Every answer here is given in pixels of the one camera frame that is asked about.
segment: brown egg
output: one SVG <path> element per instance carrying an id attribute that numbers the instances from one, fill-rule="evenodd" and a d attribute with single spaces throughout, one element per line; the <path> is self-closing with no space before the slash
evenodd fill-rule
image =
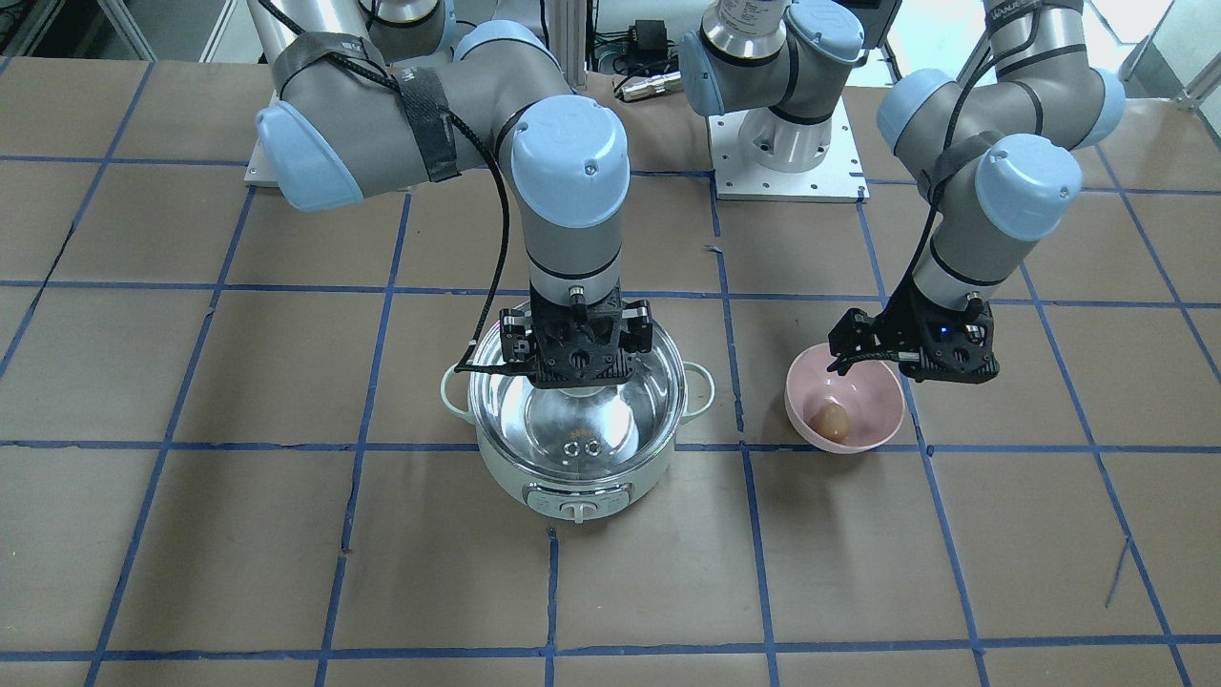
<path id="1" fill-rule="evenodd" d="M 852 425 L 844 406 L 833 401 L 818 409 L 814 419 L 810 421 L 810 427 L 814 428 L 814 432 L 821 434 L 823 439 L 842 444 Z"/>

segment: pink bowl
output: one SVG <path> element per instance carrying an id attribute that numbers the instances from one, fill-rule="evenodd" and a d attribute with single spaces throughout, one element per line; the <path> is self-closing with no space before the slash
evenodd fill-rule
<path id="1" fill-rule="evenodd" d="M 827 343 L 819 343 L 789 366 L 784 409 L 792 428 L 806 442 L 832 454 L 860 454 L 890 442 L 907 410 L 899 378 L 882 361 L 857 364 L 840 377 L 827 372 L 834 360 Z M 830 403 L 847 411 L 850 430 L 845 444 L 824 438 L 808 425 Z"/>

